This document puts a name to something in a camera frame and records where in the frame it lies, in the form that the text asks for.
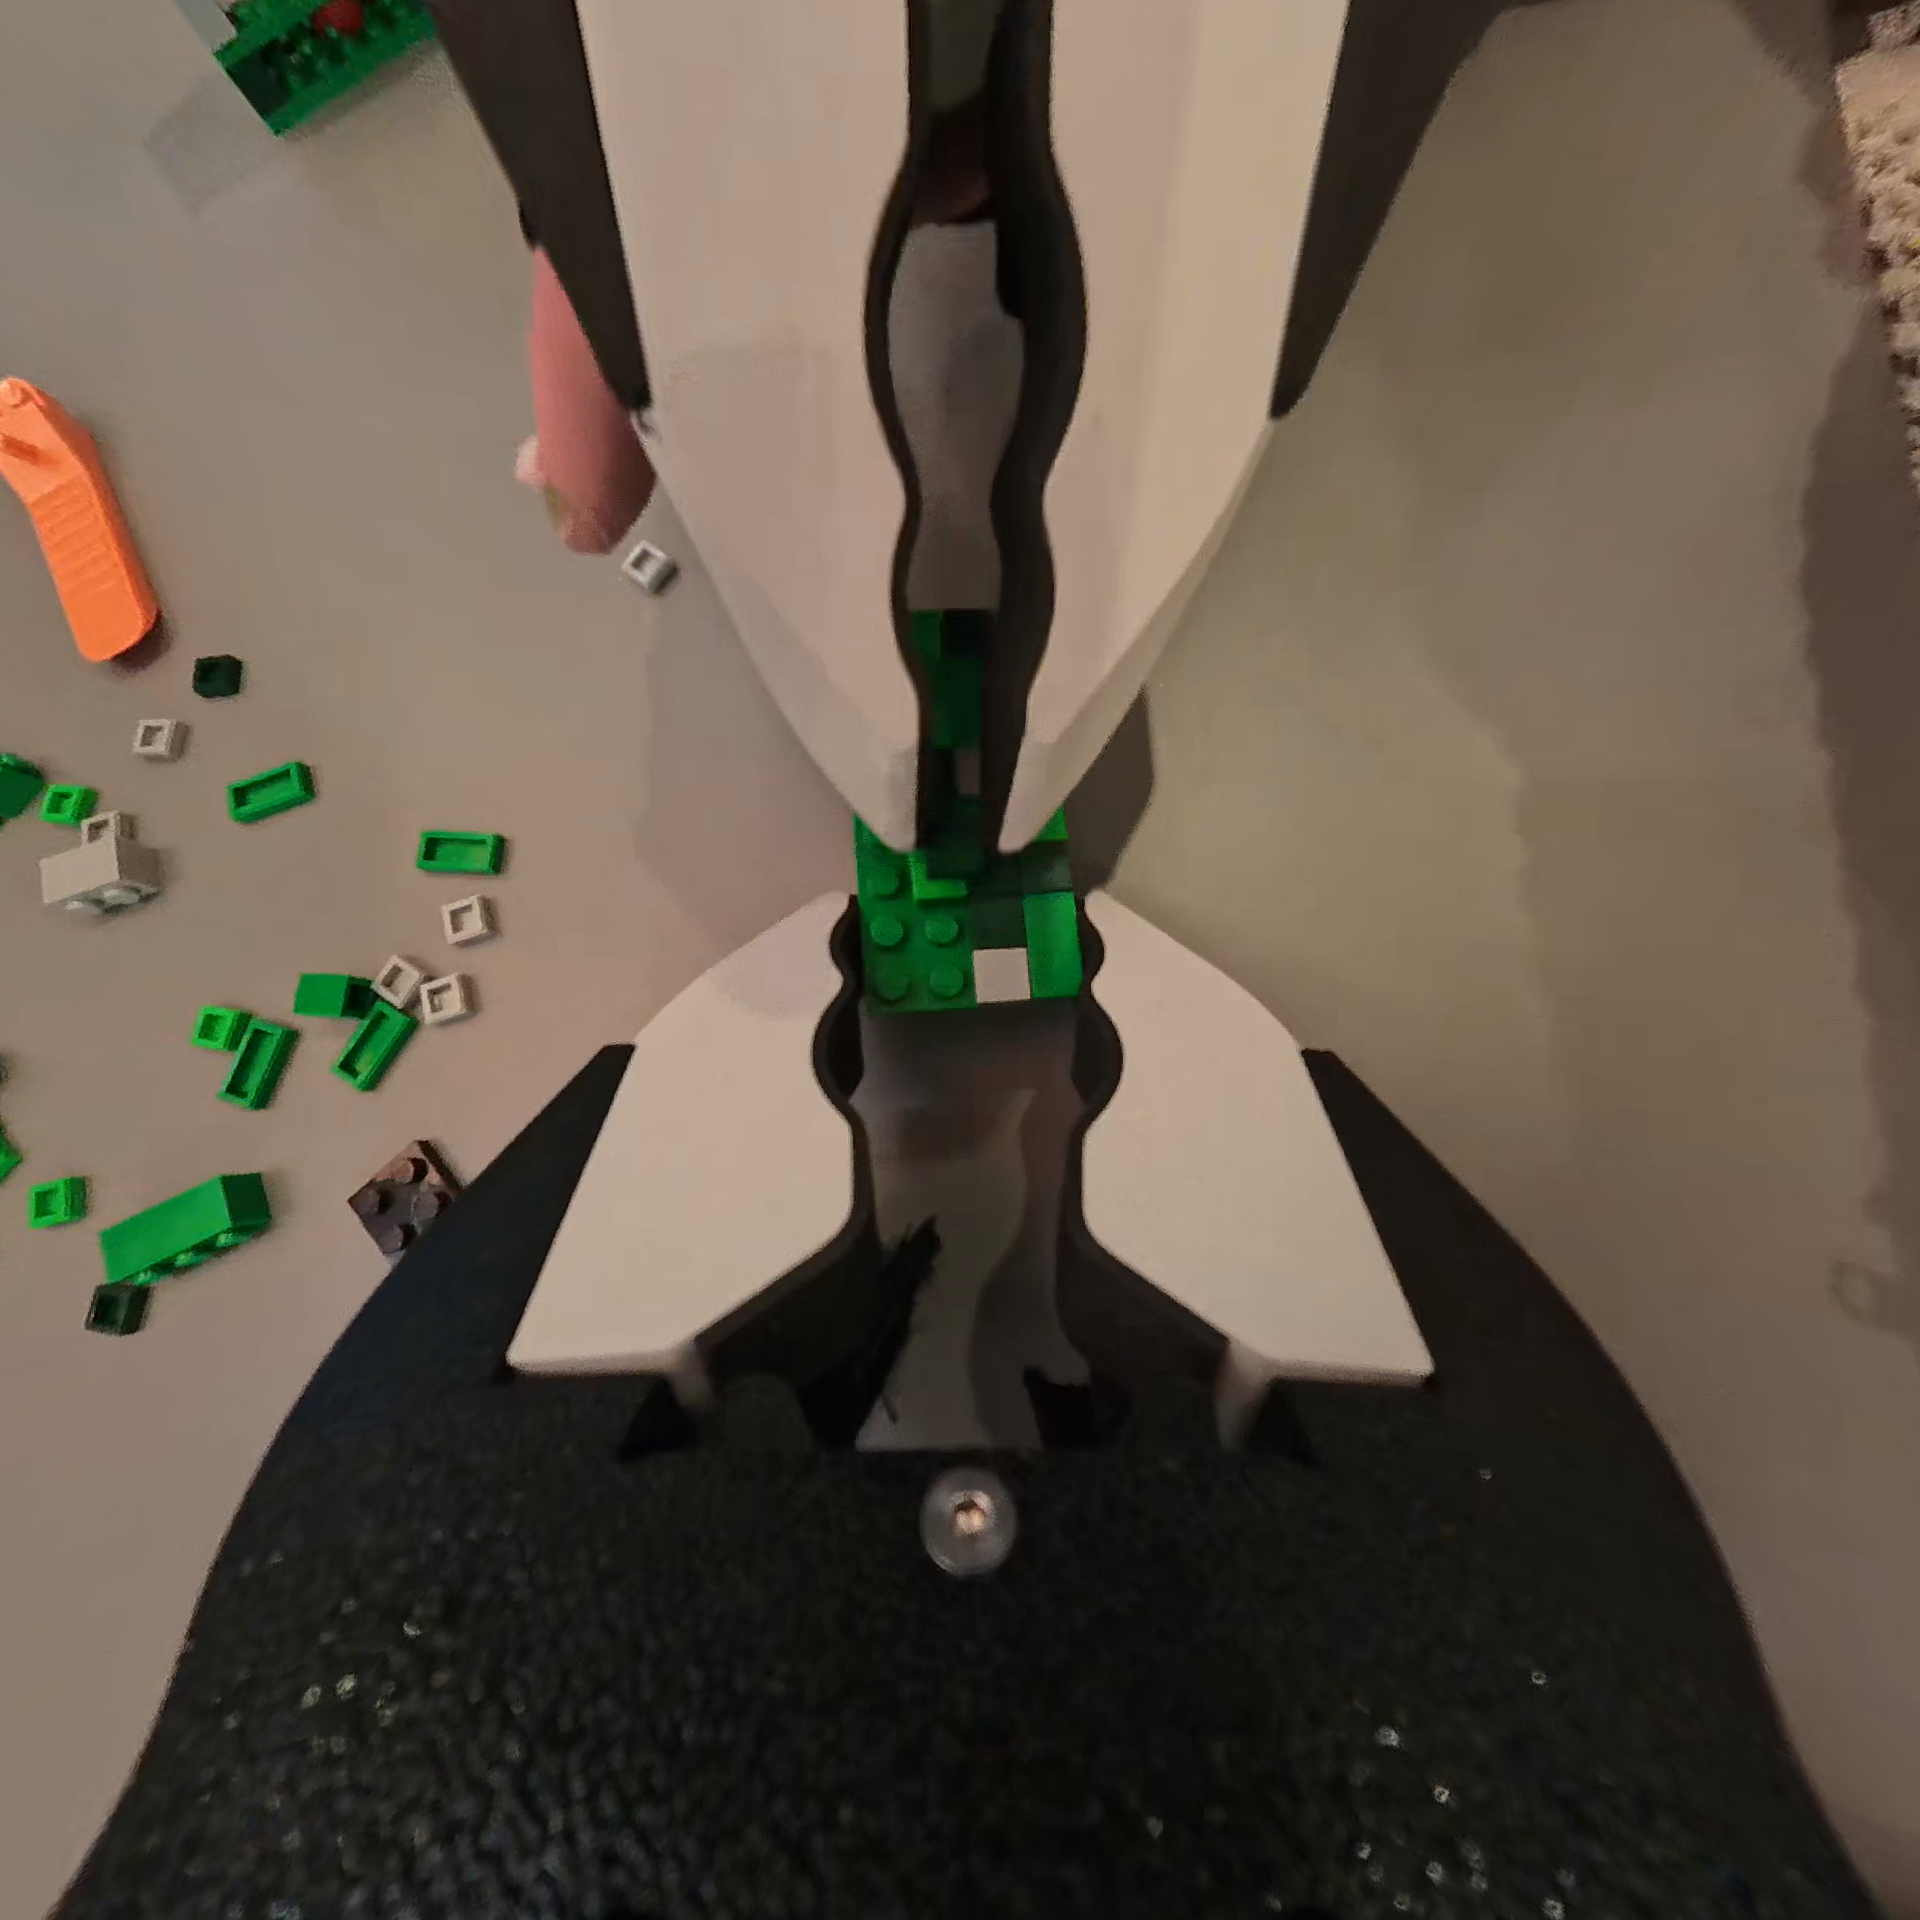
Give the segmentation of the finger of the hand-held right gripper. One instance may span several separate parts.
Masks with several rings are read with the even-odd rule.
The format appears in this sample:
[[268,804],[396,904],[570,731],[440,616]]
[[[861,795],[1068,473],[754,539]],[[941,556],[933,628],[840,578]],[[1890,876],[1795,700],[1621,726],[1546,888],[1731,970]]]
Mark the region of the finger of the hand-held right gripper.
[[1038,662],[995,771],[1038,839],[1168,651],[1272,433],[1351,3],[1046,3],[1074,393],[1045,467]]
[[645,442],[766,692],[852,810],[922,839],[906,613],[959,589],[959,298],[914,258],[959,3],[578,3]]

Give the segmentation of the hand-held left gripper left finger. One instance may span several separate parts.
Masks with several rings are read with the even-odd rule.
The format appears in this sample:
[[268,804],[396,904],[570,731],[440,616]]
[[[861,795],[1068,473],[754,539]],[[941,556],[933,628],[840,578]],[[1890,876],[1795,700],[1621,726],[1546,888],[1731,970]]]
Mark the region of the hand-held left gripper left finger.
[[782,1382],[826,1448],[855,1448],[939,1262],[933,1218],[876,1222],[861,985],[861,908],[819,896],[636,1034],[511,1374],[650,1375],[688,1416]]

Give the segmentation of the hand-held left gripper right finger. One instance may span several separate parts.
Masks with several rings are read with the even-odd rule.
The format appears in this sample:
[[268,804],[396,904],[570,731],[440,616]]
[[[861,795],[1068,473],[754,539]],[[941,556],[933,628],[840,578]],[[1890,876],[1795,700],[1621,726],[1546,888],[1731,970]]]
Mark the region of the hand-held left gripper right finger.
[[1085,904],[1085,962],[1062,1331],[1091,1385],[1192,1385],[1222,1442],[1295,1382],[1429,1385],[1429,1342],[1283,1020],[1119,897]]

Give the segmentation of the green lego mosaic assembly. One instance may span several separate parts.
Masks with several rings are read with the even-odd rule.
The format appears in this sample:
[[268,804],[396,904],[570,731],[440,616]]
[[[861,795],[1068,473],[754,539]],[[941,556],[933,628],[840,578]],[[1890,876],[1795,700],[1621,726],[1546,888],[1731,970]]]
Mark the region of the green lego mosaic assembly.
[[984,690],[995,616],[922,610],[914,646],[928,690],[924,822],[893,850],[855,818],[855,904],[874,1012],[965,1012],[1074,999],[1088,981],[1068,818],[999,850],[984,822]]

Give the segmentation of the lego pieces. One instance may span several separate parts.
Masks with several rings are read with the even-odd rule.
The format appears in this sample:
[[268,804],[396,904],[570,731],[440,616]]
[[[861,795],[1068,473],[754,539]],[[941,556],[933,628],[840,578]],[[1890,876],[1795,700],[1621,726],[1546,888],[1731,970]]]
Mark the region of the lego pieces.
[[[45,783],[22,757],[4,757],[4,818],[41,797],[48,822],[73,829],[95,816],[91,787]],[[268,822],[284,810],[314,804],[314,771],[307,763],[278,763],[250,779],[229,783],[232,822]],[[426,829],[417,847],[417,873],[426,876],[499,876],[510,840],[499,832]],[[360,974],[303,974],[295,1012],[303,1020],[349,1020],[347,1047],[332,1073],[349,1093],[377,1093],[402,1047],[426,1026],[464,1020],[472,1012],[469,979],[419,974],[413,962],[390,955],[372,979]],[[244,1115],[263,1115],[295,1061],[297,1031],[255,1019],[244,1010],[207,1002],[195,1020],[195,1045],[229,1061],[218,1101]],[[271,1229],[271,1202],[263,1175],[218,1175],[184,1190],[141,1214],[101,1233],[107,1282],[88,1304],[88,1331],[133,1336],[144,1330],[150,1294],[184,1270],[232,1253]]]

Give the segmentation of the black long lego plate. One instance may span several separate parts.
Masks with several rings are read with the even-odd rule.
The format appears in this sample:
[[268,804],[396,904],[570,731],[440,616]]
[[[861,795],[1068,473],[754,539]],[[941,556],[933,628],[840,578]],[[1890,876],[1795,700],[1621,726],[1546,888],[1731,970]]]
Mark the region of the black long lego plate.
[[436,1140],[413,1140],[369,1175],[347,1208],[384,1262],[401,1262],[455,1202],[464,1183]]

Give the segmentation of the light grey lego brick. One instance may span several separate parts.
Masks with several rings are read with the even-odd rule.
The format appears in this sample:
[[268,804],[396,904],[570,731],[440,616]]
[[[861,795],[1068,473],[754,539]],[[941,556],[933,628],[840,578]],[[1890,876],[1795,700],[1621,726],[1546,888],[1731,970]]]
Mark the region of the light grey lego brick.
[[41,861],[41,904],[73,916],[117,916],[165,886],[163,856],[141,840],[127,810],[95,810],[69,850]]

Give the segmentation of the orange brick separator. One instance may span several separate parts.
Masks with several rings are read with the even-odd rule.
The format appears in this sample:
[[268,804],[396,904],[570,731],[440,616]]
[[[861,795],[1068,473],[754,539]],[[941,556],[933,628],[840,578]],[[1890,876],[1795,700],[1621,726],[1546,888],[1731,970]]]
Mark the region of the orange brick separator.
[[158,590],[88,425],[22,379],[0,384],[0,473],[37,525],[83,662],[117,662],[158,628]]

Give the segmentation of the cream knitted sweater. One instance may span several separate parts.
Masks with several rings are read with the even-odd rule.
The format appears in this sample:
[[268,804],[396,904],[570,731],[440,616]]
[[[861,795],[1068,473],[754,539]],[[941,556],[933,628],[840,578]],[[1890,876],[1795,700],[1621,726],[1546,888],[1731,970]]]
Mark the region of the cream knitted sweater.
[[1907,473],[1920,476],[1920,8],[1864,14],[1861,30],[1861,48],[1836,60],[1833,79]]

